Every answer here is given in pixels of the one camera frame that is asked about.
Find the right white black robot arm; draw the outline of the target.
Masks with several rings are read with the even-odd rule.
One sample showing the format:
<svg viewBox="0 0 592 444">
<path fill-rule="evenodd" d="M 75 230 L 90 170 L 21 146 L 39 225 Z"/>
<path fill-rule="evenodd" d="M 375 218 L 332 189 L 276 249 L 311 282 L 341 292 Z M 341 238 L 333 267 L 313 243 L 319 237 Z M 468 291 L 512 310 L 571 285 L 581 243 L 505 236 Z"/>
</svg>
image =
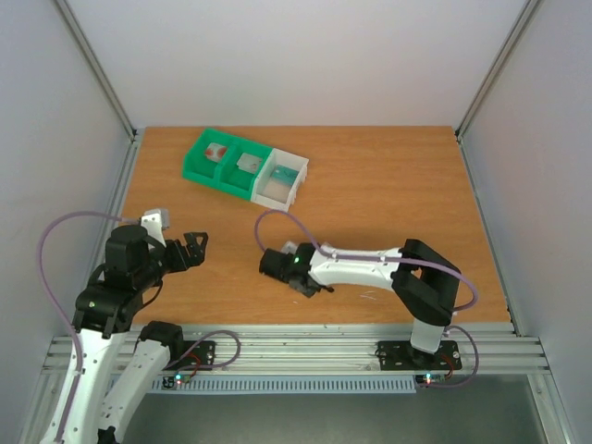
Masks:
<svg viewBox="0 0 592 444">
<path fill-rule="evenodd" d="M 460 270 L 419 240 L 385 251 L 339 250 L 327 244 L 287 243 L 264 250 L 259 272 L 307 298 L 336 285 L 394 292 L 413 316 L 408 344 L 411 361 L 429 366 L 440 354 L 460 285 Z"/>
</svg>

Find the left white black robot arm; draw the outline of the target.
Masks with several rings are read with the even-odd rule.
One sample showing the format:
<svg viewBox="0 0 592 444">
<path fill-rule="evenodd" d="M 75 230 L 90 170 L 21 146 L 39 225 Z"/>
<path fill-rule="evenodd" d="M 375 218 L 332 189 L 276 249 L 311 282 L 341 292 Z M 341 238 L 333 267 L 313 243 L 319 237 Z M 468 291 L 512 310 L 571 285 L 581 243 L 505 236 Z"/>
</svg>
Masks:
<svg viewBox="0 0 592 444">
<path fill-rule="evenodd" d="M 121 442 L 152 381 L 184 362 L 188 348 L 181 326 L 152 321 L 141 330 L 115 386 L 107 386 L 132 321 L 147 305 L 144 293 L 161 288 L 166 275 L 205 259 L 206 233 L 167 240 L 163 231 L 151 217 L 112 230 L 105 259 L 92 272 L 68 320 L 72 350 L 44 443 Z"/>
</svg>

